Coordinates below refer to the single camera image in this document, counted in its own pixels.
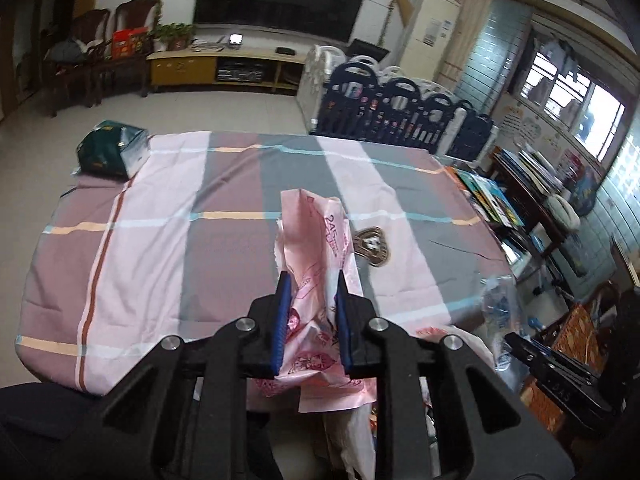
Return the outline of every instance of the red box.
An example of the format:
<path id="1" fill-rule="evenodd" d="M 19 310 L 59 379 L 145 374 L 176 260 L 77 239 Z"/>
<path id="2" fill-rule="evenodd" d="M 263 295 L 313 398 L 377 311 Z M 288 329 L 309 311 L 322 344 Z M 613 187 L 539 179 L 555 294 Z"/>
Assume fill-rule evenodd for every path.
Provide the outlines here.
<path id="1" fill-rule="evenodd" d="M 130 32 L 130 29 L 124 29 L 116 30 L 116 32 L 113 33 L 113 41 L 111 43 L 111 57 L 113 57 L 113 59 L 128 57 L 132 54 L 129 47 Z"/>
<path id="2" fill-rule="evenodd" d="M 147 27 L 116 30 L 113 33 L 113 42 L 111 43 L 111 57 L 119 59 L 133 56 L 142 51 L 147 31 Z"/>

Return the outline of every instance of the tiled floor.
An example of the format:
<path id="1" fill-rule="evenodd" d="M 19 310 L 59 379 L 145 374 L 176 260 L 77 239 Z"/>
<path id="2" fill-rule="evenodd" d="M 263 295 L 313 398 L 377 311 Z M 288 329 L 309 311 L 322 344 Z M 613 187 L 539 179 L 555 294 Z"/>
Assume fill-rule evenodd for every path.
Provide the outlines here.
<path id="1" fill-rule="evenodd" d="M 108 98 L 74 106 L 55 119 L 41 95 L 0 124 L 0 387 L 33 381 L 15 355 L 20 298 L 38 236 L 58 197 L 72 183 L 76 146 L 97 123 L 112 119 L 155 134 L 213 130 L 304 134 L 295 98 L 248 92 L 166 92 Z"/>

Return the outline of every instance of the plaid tablecloth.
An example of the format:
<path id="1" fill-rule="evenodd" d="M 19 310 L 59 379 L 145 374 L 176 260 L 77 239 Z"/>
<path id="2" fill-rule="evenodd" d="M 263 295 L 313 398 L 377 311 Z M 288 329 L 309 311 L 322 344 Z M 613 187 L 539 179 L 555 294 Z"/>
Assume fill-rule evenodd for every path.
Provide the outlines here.
<path id="1" fill-rule="evenodd" d="M 364 295 L 409 332 L 479 324 L 481 280 L 508 274 L 485 223 L 424 150 L 323 137 L 155 136 L 126 184 L 79 176 L 40 237 L 17 352 L 40 376 L 107 392 L 159 339 L 212 335 L 273 294 L 280 191 L 340 198 L 378 226 Z"/>

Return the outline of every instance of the green box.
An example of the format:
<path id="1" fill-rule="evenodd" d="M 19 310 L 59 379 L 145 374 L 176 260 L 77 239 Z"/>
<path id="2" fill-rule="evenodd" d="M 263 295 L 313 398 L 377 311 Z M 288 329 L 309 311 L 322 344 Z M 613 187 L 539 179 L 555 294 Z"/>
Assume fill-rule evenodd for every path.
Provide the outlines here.
<path id="1" fill-rule="evenodd" d="M 130 179 L 149 158 L 149 132 L 103 121 L 78 144 L 76 153 L 85 173 Z"/>

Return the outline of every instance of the small device on tv stand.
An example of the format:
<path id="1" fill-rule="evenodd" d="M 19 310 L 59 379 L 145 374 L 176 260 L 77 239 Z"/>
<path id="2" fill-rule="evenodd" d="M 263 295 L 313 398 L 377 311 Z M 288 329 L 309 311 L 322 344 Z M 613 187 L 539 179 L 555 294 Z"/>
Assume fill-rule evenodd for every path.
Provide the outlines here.
<path id="1" fill-rule="evenodd" d="M 276 54 L 284 54 L 285 56 L 295 56 L 296 51 L 292 48 L 287 48 L 286 46 L 276 47 Z"/>
<path id="2" fill-rule="evenodd" d="M 233 50 L 238 50 L 242 46 L 242 34 L 231 34 L 229 36 L 228 47 Z"/>

